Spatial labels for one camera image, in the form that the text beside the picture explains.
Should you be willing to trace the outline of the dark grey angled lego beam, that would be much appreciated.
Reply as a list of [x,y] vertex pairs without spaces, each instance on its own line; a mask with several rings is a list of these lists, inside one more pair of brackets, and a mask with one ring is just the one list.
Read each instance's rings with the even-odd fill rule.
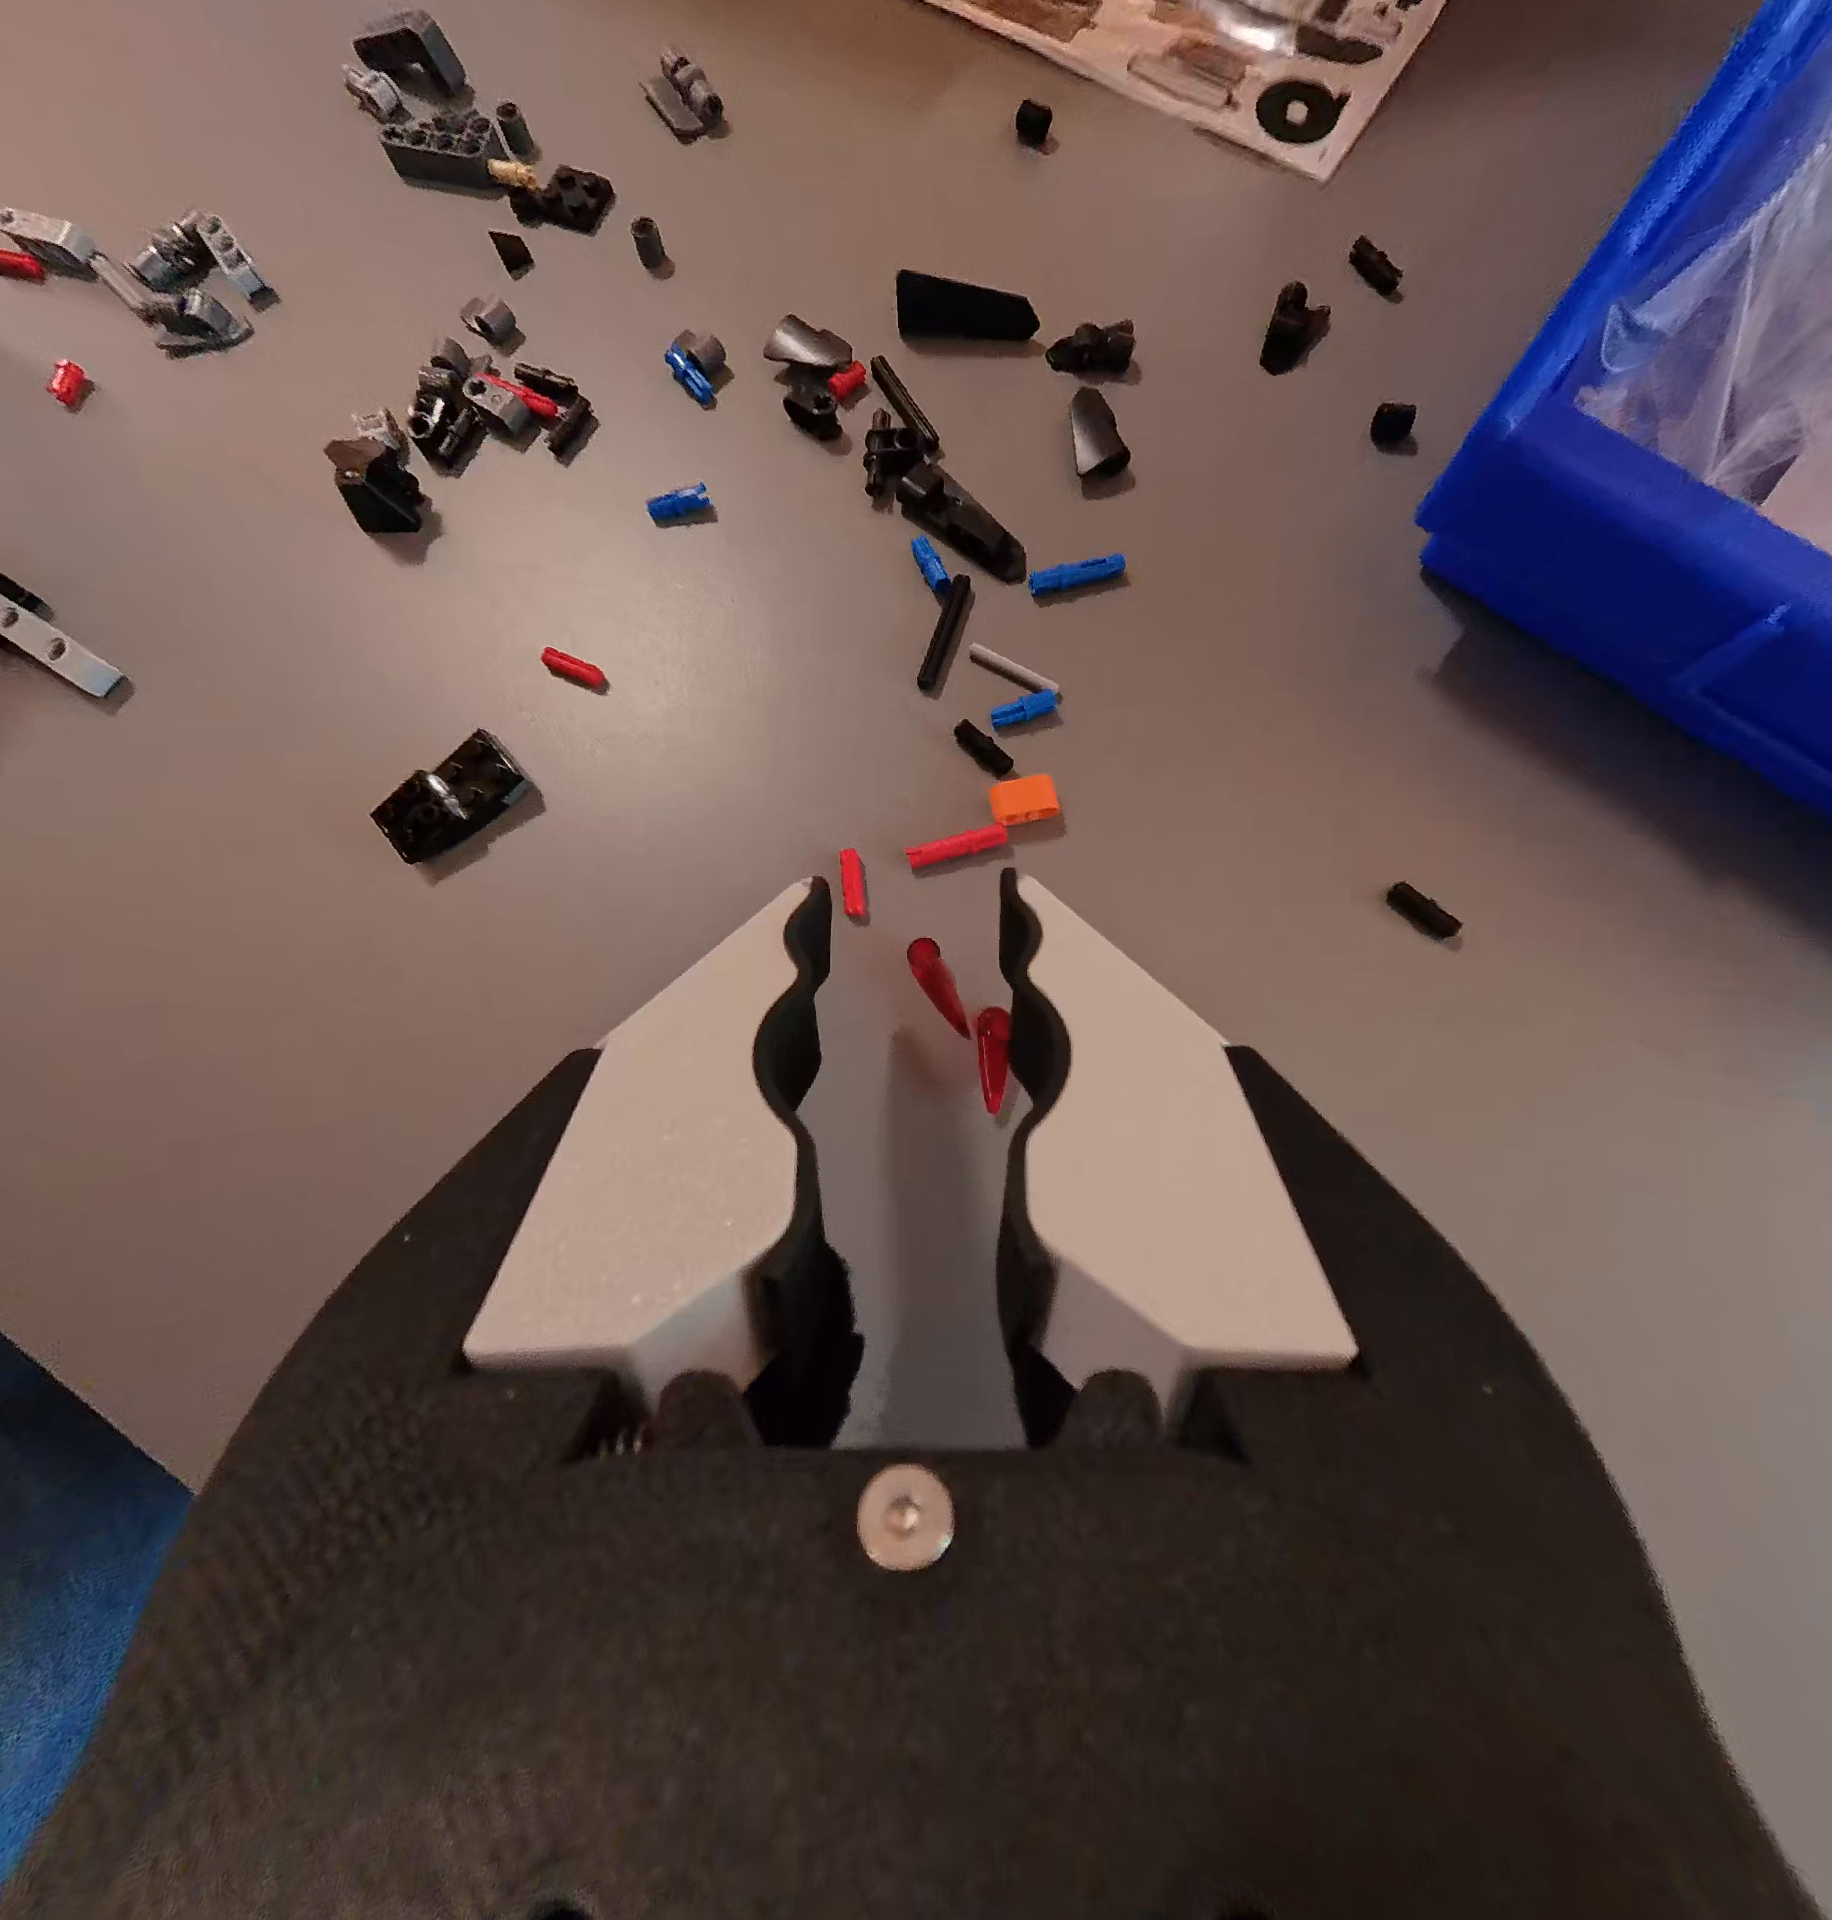
[[506,119],[471,106],[380,124],[377,145],[394,174],[410,184],[501,193],[485,174],[489,158],[530,165],[524,150],[510,148],[506,133]]

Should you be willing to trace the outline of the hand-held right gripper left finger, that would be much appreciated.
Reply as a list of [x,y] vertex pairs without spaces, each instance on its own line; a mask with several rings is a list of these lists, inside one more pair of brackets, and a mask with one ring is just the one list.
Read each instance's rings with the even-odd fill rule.
[[789,882],[601,1036],[465,1334],[471,1369],[593,1366],[644,1410],[711,1373],[762,1440],[835,1440],[853,1292],[800,1119],[830,922],[824,878]]

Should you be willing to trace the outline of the cluster of dark lego connectors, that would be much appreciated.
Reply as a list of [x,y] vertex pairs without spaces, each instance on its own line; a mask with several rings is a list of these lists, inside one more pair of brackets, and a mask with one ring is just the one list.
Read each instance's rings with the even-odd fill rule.
[[[483,373],[552,397],[563,405],[563,415],[554,421],[536,417],[493,388]],[[524,359],[501,363],[449,336],[436,339],[424,358],[407,415],[410,446],[444,473],[466,467],[482,444],[514,449],[540,446],[554,462],[568,464],[597,427],[593,402],[574,377]]]

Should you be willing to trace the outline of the black and grey lego joint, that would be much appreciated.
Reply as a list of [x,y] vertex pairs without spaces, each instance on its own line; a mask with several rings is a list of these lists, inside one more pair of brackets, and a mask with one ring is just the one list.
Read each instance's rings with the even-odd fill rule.
[[323,444],[345,510],[372,539],[410,539],[428,531],[431,501],[407,447],[400,421],[385,409],[354,415],[346,435]]

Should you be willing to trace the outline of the lego sticker sheet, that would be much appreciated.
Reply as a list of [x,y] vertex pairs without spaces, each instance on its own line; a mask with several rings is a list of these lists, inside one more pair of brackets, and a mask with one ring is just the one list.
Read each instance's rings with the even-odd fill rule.
[[1300,179],[1351,152],[1442,1],[938,1]]

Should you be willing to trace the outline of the grey double lego connector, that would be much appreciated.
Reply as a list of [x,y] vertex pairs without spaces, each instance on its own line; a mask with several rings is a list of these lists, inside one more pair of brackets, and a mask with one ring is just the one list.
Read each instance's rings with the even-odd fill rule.
[[721,128],[726,108],[720,91],[702,66],[674,46],[664,49],[657,72],[641,90],[678,142],[695,142]]

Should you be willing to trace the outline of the dark grey curved lego brick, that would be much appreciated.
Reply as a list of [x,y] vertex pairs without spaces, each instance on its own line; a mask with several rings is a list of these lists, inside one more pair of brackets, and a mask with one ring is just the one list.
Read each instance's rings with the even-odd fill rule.
[[431,13],[380,14],[354,34],[350,49],[362,66],[391,81],[408,81],[446,100],[468,91],[466,68]]

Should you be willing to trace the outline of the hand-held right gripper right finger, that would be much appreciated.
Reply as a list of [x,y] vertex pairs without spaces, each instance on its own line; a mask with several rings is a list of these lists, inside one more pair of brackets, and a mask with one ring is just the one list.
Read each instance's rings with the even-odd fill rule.
[[1041,880],[1002,871],[1007,1146],[996,1300],[1026,1441],[1140,1380],[1185,1426],[1201,1377],[1360,1357],[1226,1036]]

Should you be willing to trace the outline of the pile of black lego pieces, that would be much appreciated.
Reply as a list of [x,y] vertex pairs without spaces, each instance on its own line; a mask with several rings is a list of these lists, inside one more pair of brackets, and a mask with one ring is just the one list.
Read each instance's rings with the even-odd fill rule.
[[[1365,285],[1370,289],[1383,294],[1397,289],[1399,269],[1365,236],[1354,242],[1349,265],[1365,274]],[[900,269],[898,274],[898,313],[900,329],[906,336],[974,344],[1028,344],[1039,324],[1030,300],[1020,294],[915,269]],[[1326,325],[1326,316],[1327,309],[1311,304],[1304,283],[1284,285],[1264,328],[1259,356],[1264,373],[1280,374],[1299,366]],[[789,344],[783,334],[789,334],[791,325],[804,332],[797,319],[789,316],[775,341],[765,349],[767,356],[789,361],[797,371],[820,368],[823,361],[807,346]],[[1133,359],[1136,342],[1136,325],[1127,319],[1107,325],[1079,324],[1047,346],[1047,363],[1068,374],[1119,374]],[[871,366],[875,368],[873,379],[880,382],[883,394],[890,397],[896,407],[900,407],[909,430],[902,438],[888,435],[886,451],[896,458],[888,458],[886,467],[883,467],[880,435],[868,441],[870,493],[878,497],[884,473],[888,481],[896,481],[890,493],[898,494],[915,522],[923,526],[912,539],[915,558],[920,564],[928,585],[941,587],[944,595],[944,611],[931,634],[933,644],[917,674],[919,690],[929,692],[941,664],[946,664],[942,655],[946,655],[950,637],[960,625],[957,601],[969,591],[969,578],[954,576],[941,564],[929,536],[948,543],[960,556],[984,564],[1001,582],[1026,582],[1026,591],[1034,600],[1111,585],[1125,578],[1127,562],[1116,550],[1071,564],[1026,567],[1024,543],[936,462],[938,441],[931,423],[928,423],[928,415],[900,385],[900,377],[893,374],[886,359],[875,358]],[[1382,451],[1411,451],[1414,419],[1415,407],[1411,402],[1379,402],[1369,421],[1369,444]],[[1078,477],[1084,481],[1090,477],[1116,477],[1127,469],[1128,449],[1121,441],[1107,398],[1095,385],[1079,385],[1074,391],[1068,423]],[[1055,708],[1061,693],[1049,681],[1021,676],[1018,684],[1024,692],[991,708],[987,721],[991,730],[1007,732],[1047,717]],[[976,730],[972,721],[962,721],[955,728],[955,744],[986,773],[1002,776],[1002,779],[1013,777],[1011,759],[987,730]],[[1454,915],[1405,880],[1387,888],[1385,904],[1435,941],[1446,942],[1461,931],[1461,922]]]

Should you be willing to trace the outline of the cluster of grey lego connectors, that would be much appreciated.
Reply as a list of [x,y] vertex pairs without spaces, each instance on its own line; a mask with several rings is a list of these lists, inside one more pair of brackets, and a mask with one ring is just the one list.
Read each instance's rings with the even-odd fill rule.
[[230,222],[203,207],[153,226],[128,259],[99,256],[97,271],[172,359],[243,344],[280,300]]

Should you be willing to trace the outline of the blue storage bin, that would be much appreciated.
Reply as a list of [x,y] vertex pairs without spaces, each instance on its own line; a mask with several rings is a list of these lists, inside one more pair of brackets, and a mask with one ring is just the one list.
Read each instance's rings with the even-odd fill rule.
[[1829,111],[1832,1],[1762,3],[1414,518],[1430,576],[1832,820],[1832,554],[1578,405]]

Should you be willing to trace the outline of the long light grey lego beam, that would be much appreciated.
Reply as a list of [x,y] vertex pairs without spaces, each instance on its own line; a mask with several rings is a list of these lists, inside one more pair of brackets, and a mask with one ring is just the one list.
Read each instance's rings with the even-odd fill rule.
[[130,676],[69,637],[42,595],[0,567],[0,653],[42,668],[79,693],[119,707],[134,687]]

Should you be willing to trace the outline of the red pin with grey connector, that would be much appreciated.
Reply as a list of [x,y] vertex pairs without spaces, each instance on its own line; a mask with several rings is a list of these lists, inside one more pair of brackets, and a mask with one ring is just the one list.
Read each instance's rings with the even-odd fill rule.
[[55,213],[0,206],[0,279],[42,283],[97,279],[99,246],[85,226]]

